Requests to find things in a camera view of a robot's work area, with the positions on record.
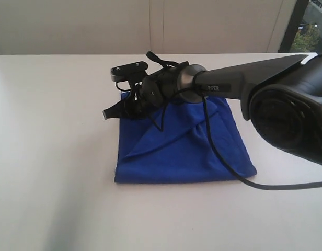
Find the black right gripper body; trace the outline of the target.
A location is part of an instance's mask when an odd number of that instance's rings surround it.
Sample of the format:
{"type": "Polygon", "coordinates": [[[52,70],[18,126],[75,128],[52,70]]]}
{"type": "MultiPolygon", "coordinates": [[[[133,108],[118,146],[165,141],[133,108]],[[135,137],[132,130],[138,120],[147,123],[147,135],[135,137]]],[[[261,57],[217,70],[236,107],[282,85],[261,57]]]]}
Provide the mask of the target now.
{"type": "Polygon", "coordinates": [[[159,70],[137,83],[124,98],[127,117],[143,119],[147,114],[178,96],[179,70],[159,70]]]}

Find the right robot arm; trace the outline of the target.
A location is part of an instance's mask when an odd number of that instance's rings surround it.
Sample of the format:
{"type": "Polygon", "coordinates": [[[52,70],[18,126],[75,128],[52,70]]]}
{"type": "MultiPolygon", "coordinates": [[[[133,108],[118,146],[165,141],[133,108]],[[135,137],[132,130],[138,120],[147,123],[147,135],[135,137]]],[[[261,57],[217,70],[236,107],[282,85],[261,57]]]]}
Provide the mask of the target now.
{"type": "Polygon", "coordinates": [[[240,101],[243,118],[272,146],[322,165],[322,54],[280,58],[207,70],[187,61],[147,57],[161,68],[147,73],[144,61],[113,67],[111,79],[127,82],[128,95],[103,111],[105,119],[148,117],[173,100],[197,104],[202,97],[240,101]]]}

